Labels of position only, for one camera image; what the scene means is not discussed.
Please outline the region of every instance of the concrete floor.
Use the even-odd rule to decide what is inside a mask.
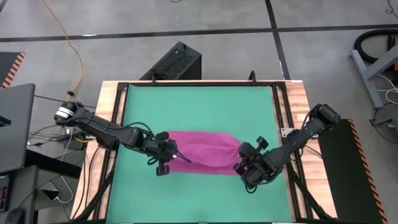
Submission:
[[[271,0],[278,27],[358,26],[396,24],[384,12],[380,0]],[[267,7],[261,0],[48,0],[70,35],[119,34],[176,30],[270,28]],[[310,105],[328,103],[345,118],[354,120],[366,157],[390,223],[398,222],[398,148],[380,138],[369,119],[371,101],[359,73],[348,55],[357,36],[366,30],[336,30],[280,33],[291,79],[303,80]],[[8,1],[0,13],[0,38],[63,35],[40,0]],[[96,105],[103,80],[140,78],[177,41],[203,54],[203,79],[247,79],[255,70],[258,78],[282,79],[272,33],[186,35],[126,39],[74,40],[85,64],[77,99]],[[378,56],[386,40],[365,43]],[[77,81],[79,64],[65,41],[2,42],[0,51],[25,52],[26,57],[13,85],[35,83],[36,94],[65,99]],[[59,103],[35,99],[31,130],[53,124]],[[57,128],[48,130],[56,133]],[[396,133],[381,132],[398,142]],[[35,148],[48,156],[59,156],[63,148],[46,144]],[[73,154],[68,161],[78,161]],[[50,174],[42,174],[41,181]],[[68,181],[74,190],[77,182]],[[61,199],[69,192],[60,182]],[[65,221],[62,207],[40,211],[39,223]]]

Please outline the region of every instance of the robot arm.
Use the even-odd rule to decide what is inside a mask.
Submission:
[[[78,127],[95,136],[98,144],[107,149],[118,150],[122,144],[128,149],[152,157],[152,161],[159,162],[157,175],[169,173],[169,167],[164,163],[172,160],[178,153],[177,145],[174,140],[169,139],[168,133],[154,136],[145,129],[114,124],[84,109],[78,102],[63,103],[54,119],[57,125]]]
[[[257,149],[248,142],[240,145],[239,155],[242,162],[236,164],[234,170],[241,176],[246,190],[272,182],[283,171],[283,166],[288,163],[294,151],[303,148],[312,136],[335,127],[340,120],[340,115],[326,104],[316,105],[305,119],[308,116],[308,122],[303,123],[300,130],[289,133],[281,147],[261,154],[260,151],[268,146],[263,137],[257,139]]]

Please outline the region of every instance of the black box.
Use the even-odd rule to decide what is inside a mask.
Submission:
[[[201,53],[182,42],[172,47],[140,80],[201,80]]]

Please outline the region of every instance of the wooden table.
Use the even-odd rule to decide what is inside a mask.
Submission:
[[[289,104],[290,104],[290,109],[294,121],[294,126],[295,128],[300,128],[302,125],[302,122],[305,118],[305,115],[309,111],[309,106],[308,106],[308,101],[307,101],[307,96],[305,94],[305,89],[304,89],[304,84],[302,81],[281,81],[281,80],[262,80],[262,81],[267,81],[267,82],[285,82],[286,89],[287,89],[287,95],[289,98]],[[101,92],[99,94],[99,100],[96,108],[96,115],[100,116],[104,119],[111,120],[112,114],[113,114],[113,109],[114,109],[114,103],[115,103],[115,98],[116,98],[116,92],[117,92],[117,87],[119,82],[129,82],[129,83],[150,83],[151,81],[104,81],[101,87]],[[250,80],[191,80],[191,81],[185,81],[185,80],[167,80],[167,81],[158,81],[158,82],[251,82]],[[116,118],[116,122],[120,123],[121,122],[121,115],[123,113],[123,104],[124,104],[124,95],[126,92],[122,91],[122,96],[121,96],[121,101],[119,102],[119,108],[118,108],[118,116]],[[282,94],[278,94],[279,97],[279,102],[281,105],[282,109],[282,117],[284,120],[284,126],[288,127],[287,123],[287,113],[285,110],[284,106],[284,101],[282,98]],[[314,148],[320,153],[319,145],[317,140],[309,140],[308,146]],[[78,209],[77,215],[78,216],[84,209],[84,205],[86,202],[86,194],[88,190],[88,202],[92,199],[92,197],[95,195],[97,192],[97,189],[100,184],[100,175],[101,171],[103,168],[103,161],[104,161],[104,155],[105,155],[105,150],[101,149],[100,151],[97,152],[95,155],[95,158],[92,163],[92,168],[91,168],[91,177],[90,177],[90,186],[87,187],[88,183],[88,170],[89,170],[89,165],[91,160],[93,159],[93,154],[97,149],[97,143],[96,141],[91,141],[88,143],[88,147],[86,150],[86,169],[82,169],[82,174],[80,175],[79,179],[79,184],[78,188],[76,191],[76,197],[75,197],[75,202],[73,204],[73,210],[72,214],[76,212],[76,209],[78,208],[78,205],[80,203],[81,198],[83,199],[82,205]],[[111,166],[113,164],[113,159],[114,157],[114,152],[111,154],[111,159],[109,160],[109,166],[108,166],[108,172],[111,169]],[[319,158],[315,153],[304,150],[303,156],[302,156],[302,164],[303,164],[303,169],[304,169],[304,174],[305,174],[305,179],[307,182],[307,188],[315,198],[315,200],[323,207],[323,209],[331,216],[336,217],[336,210],[335,206],[333,204],[333,199],[331,197],[331,192],[330,192],[330,187],[328,183],[328,179],[326,176],[326,171],[325,167],[323,165],[323,161],[321,158]],[[86,186],[85,186],[85,191],[83,192],[83,172],[86,172]],[[286,178],[286,184],[287,188],[289,189],[289,184],[288,180]],[[302,195],[299,191],[298,188],[297,193],[298,193],[298,200],[299,200],[299,205],[300,205],[300,211],[302,214],[302,217],[305,217],[305,207],[303,203],[303,198]],[[101,208],[99,210],[99,218],[104,218],[106,215],[106,207],[108,203],[108,196],[109,196],[109,189],[104,193],[102,203],[101,203]],[[294,213],[293,213],[293,206],[292,203],[290,203],[290,211],[292,214],[292,219],[295,220]]]

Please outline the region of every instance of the white cable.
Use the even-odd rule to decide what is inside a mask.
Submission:
[[[388,102],[390,102],[390,103],[393,103],[393,104],[395,104],[395,105],[398,105],[398,102],[392,101],[392,100],[390,100],[390,98],[388,98],[388,93],[390,93],[391,91],[394,91],[394,90],[395,90],[395,93],[398,93],[398,88],[396,88],[396,86],[393,84],[393,82],[390,81],[390,79],[388,79],[388,78],[385,77],[384,75],[378,75],[378,77],[381,77],[381,78],[387,80],[387,81],[391,84],[391,86],[392,86],[392,88],[389,89],[389,90],[378,90],[378,91],[385,91],[385,92],[386,92],[386,100],[387,100]]]
[[[68,148],[69,148],[69,145],[70,145],[70,142],[72,141],[72,137],[73,137],[73,130],[68,130],[66,127],[65,127],[65,130],[66,130],[66,132],[70,132],[70,137],[69,137],[69,141],[68,141],[68,144],[67,144],[67,146],[66,146],[66,148],[65,148],[65,152],[63,153],[63,155],[62,155],[62,157],[61,157],[61,161],[63,161],[63,158],[65,157],[65,154],[67,153],[67,151],[68,151]],[[73,200],[73,191],[72,191],[72,189],[69,187],[69,184],[67,183],[67,181],[65,180],[65,178],[63,178],[63,176],[61,176],[61,178],[62,178],[62,180],[64,181],[64,183],[65,183],[65,185],[68,187],[68,189],[69,189],[69,191],[70,191],[70,195],[71,195],[71,197],[70,197],[70,199],[69,200],[67,200],[66,202],[64,202],[64,201],[62,201],[61,199],[59,199],[59,197],[56,197],[55,199],[57,199],[59,202],[61,202],[61,203],[69,203],[69,202],[71,202],[72,200]]]

